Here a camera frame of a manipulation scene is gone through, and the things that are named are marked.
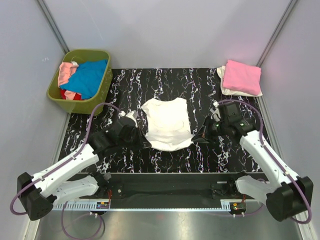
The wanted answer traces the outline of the white printed t shirt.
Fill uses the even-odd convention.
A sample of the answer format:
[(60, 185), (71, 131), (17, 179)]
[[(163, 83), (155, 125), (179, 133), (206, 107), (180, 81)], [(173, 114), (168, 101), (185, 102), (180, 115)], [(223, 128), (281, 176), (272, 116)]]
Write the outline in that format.
[(145, 138), (153, 149), (174, 152), (189, 147), (193, 135), (187, 101), (177, 97), (170, 101), (152, 98), (141, 109), (146, 114), (148, 129)]

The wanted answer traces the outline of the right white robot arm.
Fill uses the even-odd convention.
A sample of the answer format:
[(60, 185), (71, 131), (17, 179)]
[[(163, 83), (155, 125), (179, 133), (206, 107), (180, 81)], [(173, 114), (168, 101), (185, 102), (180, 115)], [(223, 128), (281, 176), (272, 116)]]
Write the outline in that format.
[(253, 157), (268, 183), (240, 172), (229, 180), (227, 194), (235, 199), (241, 195), (255, 199), (266, 206), (278, 222), (290, 218), (301, 225), (310, 223), (312, 180), (300, 177), (281, 159), (263, 135), (263, 119), (259, 119), (259, 125), (245, 119), (238, 106), (240, 103), (232, 99), (216, 102), (192, 142), (214, 144), (218, 137), (230, 137)]

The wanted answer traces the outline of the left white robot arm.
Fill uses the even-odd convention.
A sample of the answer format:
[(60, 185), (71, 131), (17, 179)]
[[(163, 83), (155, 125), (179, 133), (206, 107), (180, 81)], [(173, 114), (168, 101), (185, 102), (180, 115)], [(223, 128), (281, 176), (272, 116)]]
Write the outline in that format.
[(69, 200), (92, 195), (103, 198), (108, 193), (108, 186), (102, 177), (90, 174), (75, 181), (71, 181), (71, 177), (99, 162), (107, 153), (151, 146), (135, 120), (128, 116), (87, 135), (81, 147), (54, 165), (33, 175), (24, 172), (17, 177), (17, 198), (24, 208), (23, 214), (35, 221)]

